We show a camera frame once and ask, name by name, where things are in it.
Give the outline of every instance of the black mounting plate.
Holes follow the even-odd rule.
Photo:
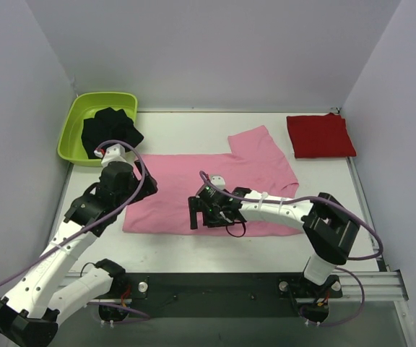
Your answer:
[[[316,298],[321,287],[302,273],[127,273],[131,307],[156,317],[295,317],[290,295],[279,289],[288,283],[295,299]],[[339,280],[331,275],[328,281]],[[147,291],[138,285],[146,282]],[[115,288],[100,298],[119,299],[126,290]],[[342,292],[330,290],[331,298]]]

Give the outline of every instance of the gray wall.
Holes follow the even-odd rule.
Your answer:
[[[81,92],[145,108],[341,106],[399,0],[27,0]]]
[[[46,245],[66,174],[56,143],[72,98],[26,3],[0,1],[0,280]]]
[[[416,321],[416,1],[403,0],[344,104],[355,162]]]

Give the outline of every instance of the black garment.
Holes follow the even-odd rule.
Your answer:
[[[98,158],[94,155],[94,150],[106,140],[121,140],[136,147],[143,139],[144,136],[137,131],[133,120],[128,118],[124,110],[105,108],[96,112],[94,118],[83,121],[81,140],[89,159]]]

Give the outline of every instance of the screw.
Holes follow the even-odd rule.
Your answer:
[[[279,283],[279,290],[280,291],[287,291],[288,289],[288,283],[285,282],[284,280],[282,282]]]
[[[137,289],[141,292],[141,293],[145,293],[147,291],[147,289],[149,288],[149,285],[145,282],[141,282],[139,283],[139,285],[137,286]]]

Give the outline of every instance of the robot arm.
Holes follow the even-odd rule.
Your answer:
[[[84,277],[57,291],[78,257],[116,220],[116,215],[65,245],[61,242],[116,210],[137,190],[139,180],[133,166],[124,159],[121,145],[107,149],[102,165],[100,181],[73,201],[64,222],[43,252],[52,254],[32,267],[0,298],[0,333],[19,346],[47,346],[66,318],[90,300],[109,292],[113,282],[120,281],[125,273],[116,263],[101,260]],[[142,174],[141,165],[136,162]],[[144,180],[142,188],[130,203],[157,192],[157,182],[150,175],[141,180]]]
[[[219,192],[225,190],[224,179],[210,178],[211,185],[204,184],[196,196],[189,197],[191,229],[198,227],[197,213],[202,213],[203,225],[208,228],[231,226],[236,221],[260,220],[290,226],[303,231],[315,253],[304,269],[304,277],[318,286],[323,285],[338,265],[346,263],[350,250],[359,231],[359,225],[336,208],[319,202],[296,202],[273,197],[248,188],[237,187],[231,195]],[[330,194],[320,193],[319,197],[337,203]]]

